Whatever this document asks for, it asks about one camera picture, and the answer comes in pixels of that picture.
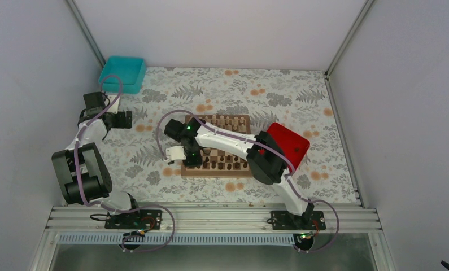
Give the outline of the red plastic tray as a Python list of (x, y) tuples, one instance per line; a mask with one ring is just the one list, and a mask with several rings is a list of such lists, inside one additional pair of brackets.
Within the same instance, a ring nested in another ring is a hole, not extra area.
[(298, 169), (310, 148), (310, 141), (279, 123), (272, 123), (267, 133), (278, 144), (294, 168)]

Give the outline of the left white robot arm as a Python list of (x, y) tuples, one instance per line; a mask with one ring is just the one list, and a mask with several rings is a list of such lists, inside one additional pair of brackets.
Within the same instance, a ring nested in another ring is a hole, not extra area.
[(104, 206), (129, 229), (142, 221), (137, 201), (113, 189), (111, 175), (98, 146), (113, 129), (131, 129), (132, 112), (107, 109), (111, 100), (103, 92), (84, 95), (78, 132), (65, 150), (53, 153), (51, 161), (63, 198), (68, 204)]

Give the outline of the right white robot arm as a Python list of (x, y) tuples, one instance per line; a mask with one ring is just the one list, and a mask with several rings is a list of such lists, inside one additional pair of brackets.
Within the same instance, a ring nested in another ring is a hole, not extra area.
[(281, 197), (293, 227), (304, 230), (312, 223), (314, 205), (306, 203), (292, 181), (310, 148), (309, 140), (278, 123), (253, 135), (220, 129), (194, 117), (188, 123), (171, 119), (164, 134), (180, 143), (180, 147), (166, 150), (170, 162), (182, 160), (186, 167), (203, 165), (200, 152), (204, 148), (235, 155), (248, 163), (254, 179)]

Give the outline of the white chess pieces row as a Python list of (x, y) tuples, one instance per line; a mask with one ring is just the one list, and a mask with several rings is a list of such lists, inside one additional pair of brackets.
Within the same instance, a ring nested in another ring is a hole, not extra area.
[(218, 128), (237, 133), (250, 132), (250, 117), (247, 115), (203, 115), (202, 118)]

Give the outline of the wooden chessboard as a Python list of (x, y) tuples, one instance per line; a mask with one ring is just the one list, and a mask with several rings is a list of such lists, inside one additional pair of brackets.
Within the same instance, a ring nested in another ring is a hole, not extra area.
[[(203, 115), (199, 115), (198, 117), (202, 120), (204, 120), (202, 118)], [(251, 133), (251, 121), (250, 121), (250, 132), (246, 133), (246, 134), (250, 134)], [(203, 162), (205, 161), (205, 157), (208, 156), (210, 158), (208, 165), (209, 168), (208, 169), (203, 169), (202, 165), (199, 167), (191, 167), (191, 168), (187, 168), (184, 165), (181, 167), (181, 175), (183, 177), (205, 177), (205, 178), (250, 178), (252, 177), (252, 173), (250, 171), (249, 166), (247, 166), (247, 168), (243, 167), (244, 161), (242, 158), (238, 157), (239, 160), (238, 161), (234, 161), (234, 157), (235, 155), (223, 151), (223, 150), (218, 150), (215, 148), (204, 148), (201, 150), (201, 154), (202, 154), (202, 160)], [(230, 155), (231, 156), (231, 161), (227, 162), (226, 161), (226, 157)], [(219, 157), (223, 156), (224, 157), (224, 161), (219, 161)], [(216, 161), (216, 168), (215, 169), (211, 169), (210, 166), (210, 162), (211, 161)], [(234, 168), (234, 163), (240, 163), (240, 169), (235, 169)], [(224, 163), (224, 169), (223, 170), (218, 170), (218, 163)], [(226, 166), (228, 163), (232, 163), (233, 164), (233, 169), (232, 170), (227, 170)]]

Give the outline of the teal plastic bin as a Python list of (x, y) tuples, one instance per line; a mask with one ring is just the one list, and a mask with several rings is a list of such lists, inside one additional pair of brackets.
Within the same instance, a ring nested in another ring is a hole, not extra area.
[(145, 60), (131, 56), (110, 56), (98, 79), (105, 93), (118, 93), (119, 77), (123, 94), (138, 94), (140, 92), (147, 66)]

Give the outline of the floral patterned table mat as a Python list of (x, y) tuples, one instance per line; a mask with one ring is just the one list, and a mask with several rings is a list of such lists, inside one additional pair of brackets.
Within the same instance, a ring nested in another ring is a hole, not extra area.
[(247, 115), (251, 132), (272, 123), (310, 141), (293, 175), (299, 192), (329, 203), (355, 203), (354, 186), (325, 85), (319, 71), (159, 68), (147, 70), (138, 94), (119, 104), (132, 111), (130, 130), (112, 130), (99, 151), (113, 189), (143, 202), (279, 203), (268, 186), (251, 178), (184, 178), (180, 162), (159, 151), (175, 145), (163, 134), (169, 119), (194, 114)]

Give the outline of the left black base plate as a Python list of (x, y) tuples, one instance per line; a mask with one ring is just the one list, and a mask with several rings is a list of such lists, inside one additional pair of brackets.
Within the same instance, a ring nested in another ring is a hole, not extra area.
[(105, 229), (159, 230), (162, 220), (160, 209), (140, 209), (132, 213), (108, 213)]

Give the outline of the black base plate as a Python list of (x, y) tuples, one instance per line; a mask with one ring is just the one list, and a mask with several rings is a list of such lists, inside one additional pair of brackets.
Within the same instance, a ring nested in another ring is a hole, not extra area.
[(302, 215), (292, 215), (287, 211), (272, 211), (266, 223), (273, 230), (326, 230), (322, 211), (307, 211)]
[(105, 229), (159, 230), (162, 220), (160, 209), (140, 209), (132, 213), (108, 213)]

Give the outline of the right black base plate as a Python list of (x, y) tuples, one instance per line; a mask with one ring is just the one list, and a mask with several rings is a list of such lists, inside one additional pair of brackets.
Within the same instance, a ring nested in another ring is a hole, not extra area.
[(302, 215), (292, 215), (287, 211), (272, 211), (266, 223), (273, 230), (326, 230), (322, 211), (307, 211)]

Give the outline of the aluminium mounting rail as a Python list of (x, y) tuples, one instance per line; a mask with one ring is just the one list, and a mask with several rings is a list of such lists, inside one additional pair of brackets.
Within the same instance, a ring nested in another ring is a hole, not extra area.
[[(173, 236), (173, 244), (282, 244), (289, 246), (297, 230), (274, 230), (268, 222), (279, 203), (167, 203), (157, 219), (158, 228), (138, 240), (139, 244), (160, 245)], [(394, 270), (380, 218), (375, 209), (358, 204), (317, 203), (324, 228), (318, 239), (335, 234), (364, 234), (370, 244), (371, 262), (377, 270)], [(128, 229), (108, 229), (90, 215), (102, 213), (97, 207), (55, 206), (45, 226), (32, 270), (50, 270), (60, 244), (118, 244)]]

